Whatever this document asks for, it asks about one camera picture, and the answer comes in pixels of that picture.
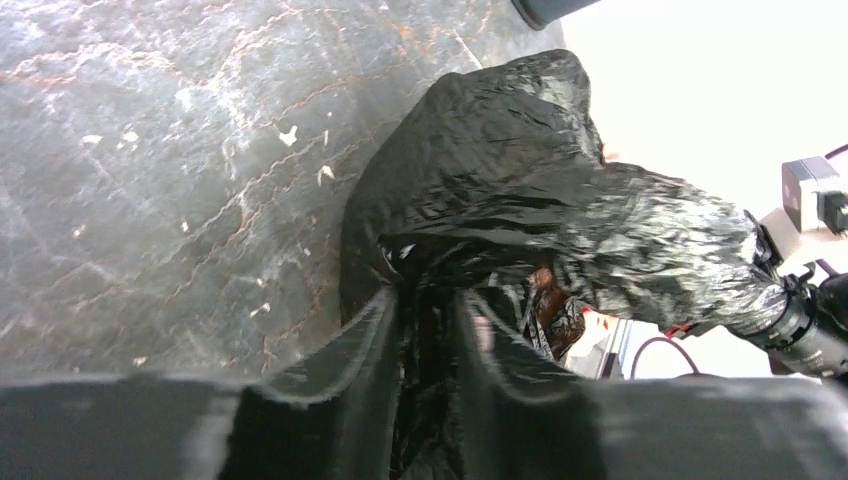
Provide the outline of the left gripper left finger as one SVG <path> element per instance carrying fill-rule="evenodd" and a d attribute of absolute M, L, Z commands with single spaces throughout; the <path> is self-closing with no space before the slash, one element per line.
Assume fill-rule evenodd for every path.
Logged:
<path fill-rule="evenodd" d="M 400 391 L 397 298 L 383 288 L 325 345 L 246 387 L 222 479 L 386 479 Z"/>

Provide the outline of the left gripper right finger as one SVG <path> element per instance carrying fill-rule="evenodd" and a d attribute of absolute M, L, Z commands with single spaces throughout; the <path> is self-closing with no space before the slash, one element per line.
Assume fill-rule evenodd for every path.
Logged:
<path fill-rule="evenodd" d="M 453 307 L 469 479 L 604 479 L 579 377 L 543 358 L 471 291 Z"/>

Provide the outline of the black trash bag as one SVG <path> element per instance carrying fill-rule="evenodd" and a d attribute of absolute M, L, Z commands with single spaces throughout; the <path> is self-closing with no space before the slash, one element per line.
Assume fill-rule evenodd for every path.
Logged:
<path fill-rule="evenodd" d="M 750 335 L 785 311 L 742 208 L 688 182 L 608 163 L 578 58 L 556 49 L 434 83 L 348 199 L 340 305 L 399 295 L 391 477 L 459 479 L 455 299 L 475 290 L 523 346 L 560 367 L 588 315 Z"/>

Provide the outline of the dark blue trash bin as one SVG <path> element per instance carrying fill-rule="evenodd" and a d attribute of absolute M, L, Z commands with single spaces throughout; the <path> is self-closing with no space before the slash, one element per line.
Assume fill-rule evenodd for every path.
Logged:
<path fill-rule="evenodd" d="M 522 20 L 541 31 L 563 17 L 598 3 L 599 0 L 512 0 Z"/>

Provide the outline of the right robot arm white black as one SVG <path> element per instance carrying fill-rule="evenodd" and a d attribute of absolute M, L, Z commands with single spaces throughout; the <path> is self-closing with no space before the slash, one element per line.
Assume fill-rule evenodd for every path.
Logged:
<path fill-rule="evenodd" d="M 785 370 L 819 378 L 847 375 L 847 275 L 826 262 L 782 278 L 780 314 L 737 336 Z"/>

